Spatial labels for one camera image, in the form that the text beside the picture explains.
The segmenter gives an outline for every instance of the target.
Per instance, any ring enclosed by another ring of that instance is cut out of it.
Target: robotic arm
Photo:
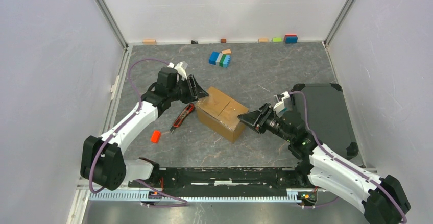
[[[367,172],[323,144],[309,128],[307,115],[304,121],[300,113],[291,110],[288,101],[294,94],[305,99],[300,91],[285,92],[275,96],[274,107],[266,103],[238,118],[257,133],[268,130],[290,143],[288,149],[302,160],[295,168],[301,185],[331,191],[358,208],[369,223],[399,223],[402,217],[401,223],[406,223],[404,215],[411,206],[400,182],[391,175],[381,178]]]
[[[152,162],[146,159],[125,161],[123,153],[145,127],[170,107],[171,102],[180,100],[187,104],[208,96],[193,75],[186,75],[185,69],[183,62],[162,68],[157,81],[124,119],[100,137],[89,136],[84,141],[82,177],[92,177],[93,182],[109,190],[115,190],[123,181],[149,178]]]

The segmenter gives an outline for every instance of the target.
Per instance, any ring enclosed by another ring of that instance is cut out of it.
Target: red box cutter
[[[176,120],[173,123],[173,126],[170,128],[170,132],[173,133],[173,131],[175,130],[175,128],[179,127],[183,121],[185,120],[185,118],[192,112],[194,111],[195,107],[194,107],[194,103],[190,103],[188,104],[183,110],[182,112],[179,114],[179,116],[176,118]]]

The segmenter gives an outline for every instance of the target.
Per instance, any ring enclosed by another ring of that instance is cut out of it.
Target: box flap
[[[218,119],[231,130],[239,124],[237,116],[248,112],[248,108],[214,87],[207,91],[209,96],[197,102],[197,107]]]

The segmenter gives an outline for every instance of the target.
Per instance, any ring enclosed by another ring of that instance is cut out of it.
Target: cardboard box
[[[210,87],[207,92],[209,96],[196,104],[200,122],[230,142],[235,142],[245,129],[237,116],[248,112],[248,108],[214,87]]]

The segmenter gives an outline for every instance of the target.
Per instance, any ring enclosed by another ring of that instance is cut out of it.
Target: white backdrop
[[[366,161],[397,177],[408,223],[431,223],[433,0],[356,0],[330,55]]]
[[[0,223],[66,223],[122,48],[94,0],[0,0]]]
[[[345,0],[105,0],[129,43],[324,40]]]

